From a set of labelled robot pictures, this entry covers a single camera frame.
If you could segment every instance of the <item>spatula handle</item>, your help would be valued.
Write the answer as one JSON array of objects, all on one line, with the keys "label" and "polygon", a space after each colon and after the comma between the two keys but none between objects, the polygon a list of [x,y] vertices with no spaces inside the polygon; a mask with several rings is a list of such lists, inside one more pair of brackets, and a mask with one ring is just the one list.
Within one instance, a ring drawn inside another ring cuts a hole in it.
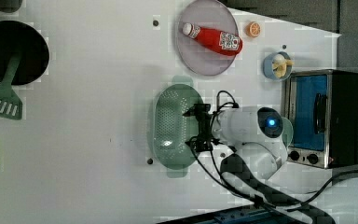
[{"label": "spatula handle", "polygon": [[16,75],[17,69],[19,68],[20,61],[21,61],[21,53],[15,52],[11,56],[10,61],[8,62],[5,76],[1,82],[3,85],[11,86],[11,82],[13,81],[13,78]]}]

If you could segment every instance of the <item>green spatula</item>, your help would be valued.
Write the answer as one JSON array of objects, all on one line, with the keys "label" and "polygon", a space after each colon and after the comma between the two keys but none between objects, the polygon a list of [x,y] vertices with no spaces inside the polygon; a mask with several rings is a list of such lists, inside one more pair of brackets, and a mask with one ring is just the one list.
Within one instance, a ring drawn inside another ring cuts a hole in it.
[{"label": "green spatula", "polygon": [[11,56],[5,72],[4,79],[0,83],[0,117],[5,119],[22,118],[22,101],[11,88],[11,82],[16,75],[21,60],[21,53],[15,52]]}]

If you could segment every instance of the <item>toaster oven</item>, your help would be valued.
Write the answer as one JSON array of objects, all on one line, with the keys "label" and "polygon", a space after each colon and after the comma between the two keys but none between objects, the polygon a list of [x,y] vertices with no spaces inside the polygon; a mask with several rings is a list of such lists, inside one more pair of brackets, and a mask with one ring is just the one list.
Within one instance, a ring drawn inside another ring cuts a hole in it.
[{"label": "toaster oven", "polygon": [[283,91],[294,129],[289,161],[324,169],[358,164],[358,74],[293,73]]}]

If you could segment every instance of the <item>ketchup bottle label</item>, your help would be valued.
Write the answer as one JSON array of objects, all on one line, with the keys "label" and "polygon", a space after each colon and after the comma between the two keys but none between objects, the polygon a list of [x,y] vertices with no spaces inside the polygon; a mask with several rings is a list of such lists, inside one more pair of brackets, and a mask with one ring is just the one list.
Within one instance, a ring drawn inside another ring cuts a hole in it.
[{"label": "ketchup bottle label", "polygon": [[191,32],[188,36],[190,36],[191,38],[196,38],[197,35],[199,34],[201,28],[199,26],[193,26],[193,28],[191,29]]},{"label": "ketchup bottle label", "polygon": [[222,49],[237,50],[240,46],[240,38],[235,35],[222,32],[220,33],[219,46],[221,46]]}]

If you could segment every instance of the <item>oven knob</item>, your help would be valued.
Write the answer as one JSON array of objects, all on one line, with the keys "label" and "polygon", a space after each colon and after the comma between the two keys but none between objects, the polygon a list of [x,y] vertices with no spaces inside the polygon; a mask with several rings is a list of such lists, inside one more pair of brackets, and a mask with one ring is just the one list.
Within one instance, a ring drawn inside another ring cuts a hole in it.
[{"label": "oven knob", "polygon": [[315,154],[310,154],[308,157],[307,157],[308,161],[310,162],[310,164],[314,165],[316,163],[318,163],[318,156],[315,155]]},{"label": "oven knob", "polygon": [[292,161],[298,161],[298,159],[300,158],[300,154],[298,154],[297,151],[292,151],[289,154],[290,159],[292,159]]}]

